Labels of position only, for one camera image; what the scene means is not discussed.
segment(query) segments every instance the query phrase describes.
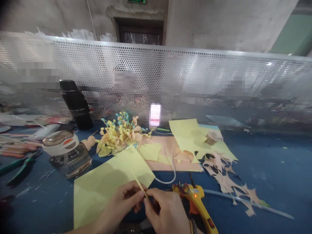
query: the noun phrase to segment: yellow glue gun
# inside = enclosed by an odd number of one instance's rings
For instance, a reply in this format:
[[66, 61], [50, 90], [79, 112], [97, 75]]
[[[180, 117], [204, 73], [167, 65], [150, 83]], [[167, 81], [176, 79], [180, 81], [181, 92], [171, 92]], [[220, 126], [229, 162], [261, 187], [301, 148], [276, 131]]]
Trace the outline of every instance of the yellow glue gun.
[[189, 184], [172, 185], [172, 190], [190, 201], [190, 213], [200, 214], [208, 234], [218, 234], [217, 228], [202, 203], [201, 199], [205, 193], [201, 186], [196, 185], [194, 188]]

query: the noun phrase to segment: green pliers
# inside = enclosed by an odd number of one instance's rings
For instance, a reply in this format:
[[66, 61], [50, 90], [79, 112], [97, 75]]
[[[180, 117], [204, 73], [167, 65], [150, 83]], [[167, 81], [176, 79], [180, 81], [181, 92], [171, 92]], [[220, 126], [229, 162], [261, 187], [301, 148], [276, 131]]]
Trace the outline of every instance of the green pliers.
[[35, 162], [35, 158], [42, 154], [42, 150], [38, 150], [34, 153], [28, 153], [27, 156], [23, 159], [16, 160], [15, 162], [11, 163], [8, 166], [5, 166], [0, 169], [0, 176], [13, 171], [14, 169], [22, 166], [22, 168], [17, 172], [17, 174], [7, 182], [7, 186], [16, 186], [18, 185], [31, 171], [33, 167], [33, 163]]

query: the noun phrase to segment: smartphone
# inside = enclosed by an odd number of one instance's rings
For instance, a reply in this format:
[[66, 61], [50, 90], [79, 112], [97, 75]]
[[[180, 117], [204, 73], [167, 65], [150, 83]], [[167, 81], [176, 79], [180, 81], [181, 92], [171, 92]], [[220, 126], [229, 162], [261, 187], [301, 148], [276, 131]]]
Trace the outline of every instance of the smartphone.
[[162, 105], [160, 103], [151, 103], [149, 112], [150, 126], [159, 126], [162, 113]]

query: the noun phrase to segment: doorway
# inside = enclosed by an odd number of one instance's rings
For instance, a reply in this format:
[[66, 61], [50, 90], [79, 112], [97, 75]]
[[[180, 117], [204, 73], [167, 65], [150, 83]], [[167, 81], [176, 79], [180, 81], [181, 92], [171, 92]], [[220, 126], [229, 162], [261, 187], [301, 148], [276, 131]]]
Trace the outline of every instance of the doorway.
[[163, 45], [163, 21], [114, 18], [118, 42]]

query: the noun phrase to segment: perforated metal panel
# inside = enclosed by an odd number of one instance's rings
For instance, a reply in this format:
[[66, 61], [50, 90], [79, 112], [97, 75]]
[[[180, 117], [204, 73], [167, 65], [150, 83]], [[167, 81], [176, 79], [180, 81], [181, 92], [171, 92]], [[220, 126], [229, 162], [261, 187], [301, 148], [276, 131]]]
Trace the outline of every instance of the perforated metal panel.
[[[54, 64], [60, 79], [75, 80], [94, 119], [128, 111], [147, 121], [151, 102], [162, 104], [163, 123], [197, 118], [265, 126], [311, 119], [312, 58], [3, 32], [0, 61], [2, 86], [14, 91], [1, 91], [1, 102], [36, 113], [68, 110], [58, 89], [18, 88], [25, 79], [20, 62]], [[134, 71], [134, 89], [113, 91], [113, 71]]]

